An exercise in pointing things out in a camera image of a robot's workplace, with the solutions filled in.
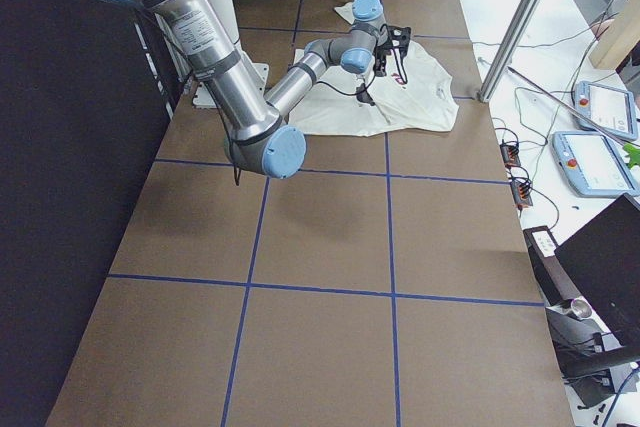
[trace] green object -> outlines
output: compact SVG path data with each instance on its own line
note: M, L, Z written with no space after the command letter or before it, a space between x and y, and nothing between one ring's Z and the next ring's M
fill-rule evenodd
M629 168L632 168L634 165L640 165L640 148L633 144L626 144L622 148L629 154L629 162L627 162Z

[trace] metal bracket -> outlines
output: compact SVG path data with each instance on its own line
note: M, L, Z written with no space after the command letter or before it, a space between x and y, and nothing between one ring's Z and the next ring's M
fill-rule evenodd
M242 62L247 67L254 85L264 95L267 78L269 77L269 64L251 62L251 59L244 51L242 51ZM193 106L199 109L217 108L215 100L213 100L211 94L209 94L209 91L203 84L198 85L198 90L193 96Z

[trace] tablet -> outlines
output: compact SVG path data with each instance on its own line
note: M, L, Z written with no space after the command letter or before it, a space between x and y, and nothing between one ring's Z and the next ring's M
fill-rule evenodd
M638 138L638 121L633 93L607 85L578 82L574 92L574 107L585 117L624 140ZM592 126L577 119L583 130Z
M616 144L602 134L556 132L553 152L571 187L582 197L640 195L635 180Z

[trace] black monitor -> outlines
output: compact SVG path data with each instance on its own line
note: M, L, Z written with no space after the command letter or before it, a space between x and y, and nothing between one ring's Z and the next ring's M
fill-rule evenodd
M639 344L640 205L633 197L618 197L555 254L620 343Z

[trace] white label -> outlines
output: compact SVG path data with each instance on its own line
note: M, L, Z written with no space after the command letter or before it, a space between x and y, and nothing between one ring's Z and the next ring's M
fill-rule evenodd
M197 54L218 40L213 25L201 10L194 10L180 17L173 24L173 33L187 55Z
M541 230L533 233L533 240L538 244L538 248L542 255L545 257L553 257L556 252L556 244L553 243L553 240L549 236L549 232L546 230Z

